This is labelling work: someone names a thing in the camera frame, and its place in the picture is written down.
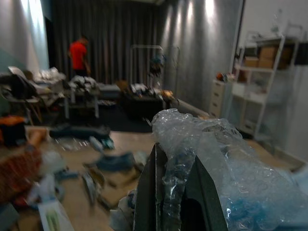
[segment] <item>brown box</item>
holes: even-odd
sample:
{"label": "brown box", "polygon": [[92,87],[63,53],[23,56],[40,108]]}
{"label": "brown box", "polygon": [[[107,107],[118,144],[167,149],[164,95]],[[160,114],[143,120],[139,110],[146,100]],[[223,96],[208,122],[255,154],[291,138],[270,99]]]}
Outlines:
{"label": "brown box", "polygon": [[[275,63],[275,60],[273,59],[260,59],[258,67],[272,69],[274,67],[274,63]],[[287,67],[288,67],[288,63],[285,60],[280,60],[278,64],[278,69],[286,69]]]}
{"label": "brown box", "polygon": [[245,57],[245,66],[257,67],[259,59],[257,57]]}
{"label": "brown box", "polygon": [[[259,55],[260,59],[275,59],[277,55],[278,47],[270,46],[270,47],[262,47]],[[293,50],[290,47],[285,47],[281,53],[280,59],[284,59],[287,62],[292,58]]]}

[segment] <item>person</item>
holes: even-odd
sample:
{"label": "person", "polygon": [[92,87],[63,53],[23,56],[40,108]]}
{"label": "person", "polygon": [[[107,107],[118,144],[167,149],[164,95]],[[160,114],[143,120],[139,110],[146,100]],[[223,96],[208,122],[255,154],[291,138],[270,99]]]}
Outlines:
{"label": "person", "polygon": [[68,56],[73,63],[73,70],[76,76],[90,76],[91,70],[87,61],[87,48],[89,40],[86,36],[82,35],[78,41],[70,45]]}

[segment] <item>gray curtain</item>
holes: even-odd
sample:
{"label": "gray curtain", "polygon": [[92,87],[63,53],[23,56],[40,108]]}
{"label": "gray curtain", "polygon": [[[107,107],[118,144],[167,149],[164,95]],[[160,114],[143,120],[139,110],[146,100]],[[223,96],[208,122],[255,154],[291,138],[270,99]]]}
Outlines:
{"label": "gray curtain", "polygon": [[207,111],[212,80],[228,73],[242,0],[169,0],[160,8],[164,88]]}
{"label": "gray curtain", "polygon": [[[53,0],[56,67],[73,76],[67,56],[70,43],[85,34],[90,42],[91,75],[106,84],[129,80],[129,52],[133,44],[157,45],[157,11],[152,4],[107,0]],[[147,75],[151,50],[135,50],[133,82]]]}

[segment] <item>dark carpet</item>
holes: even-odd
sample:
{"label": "dark carpet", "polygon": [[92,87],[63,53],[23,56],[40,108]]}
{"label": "dark carpet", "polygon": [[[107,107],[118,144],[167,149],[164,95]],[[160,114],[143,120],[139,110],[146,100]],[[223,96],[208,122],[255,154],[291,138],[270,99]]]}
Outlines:
{"label": "dark carpet", "polygon": [[66,120],[64,116],[64,109],[59,108],[59,112],[43,113],[43,124],[34,121],[38,126],[54,127],[63,123],[69,123],[73,126],[87,126],[100,127],[102,125],[108,126],[112,131],[126,131],[126,132],[152,132],[152,127],[146,121],[134,120],[129,118],[125,111],[119,105],[111,107],[100,106],[100,117],[95,118],[94,110],[70,110],[70,119]]}

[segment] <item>red shirt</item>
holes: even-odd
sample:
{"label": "red shirt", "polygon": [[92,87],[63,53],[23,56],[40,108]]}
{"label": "red shirt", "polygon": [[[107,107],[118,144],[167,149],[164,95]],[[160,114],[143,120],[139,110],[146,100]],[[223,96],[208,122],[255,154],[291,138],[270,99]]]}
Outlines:
{"label": "red shirt", "polygon": [[73,42],[71,44],[71,47],[69,48],[69,51],[71,52],[71,57],[73,60],[73,69],[74,70],[84,70],[86,69],[82,58],[87,53],[87,49],[85,45],[83,45],[81,42]]}

